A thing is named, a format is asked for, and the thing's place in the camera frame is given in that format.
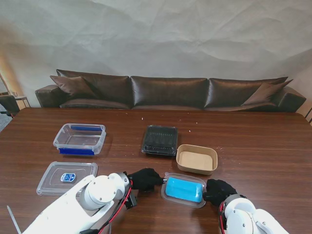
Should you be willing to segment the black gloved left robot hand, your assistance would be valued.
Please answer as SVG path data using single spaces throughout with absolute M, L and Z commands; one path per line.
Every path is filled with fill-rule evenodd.
M 132 188 L 143 192 L 150 192 L 155 189 L 155 186 L 161 186 L 166 183 L 165 178 L 161 178 L 160 175 L 152 168 L 144 168 L 135 173 L 127 175 L 132 181 Z

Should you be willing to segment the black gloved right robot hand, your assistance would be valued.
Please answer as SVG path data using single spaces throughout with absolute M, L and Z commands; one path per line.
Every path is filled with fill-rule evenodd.
M 224 200 L 235 194 L 237 194 L 236 189 L 227 182 L 220 179 L 208 179 L 203 199 L 206 202 L 210 202 L 213 206 L 219 207 Z

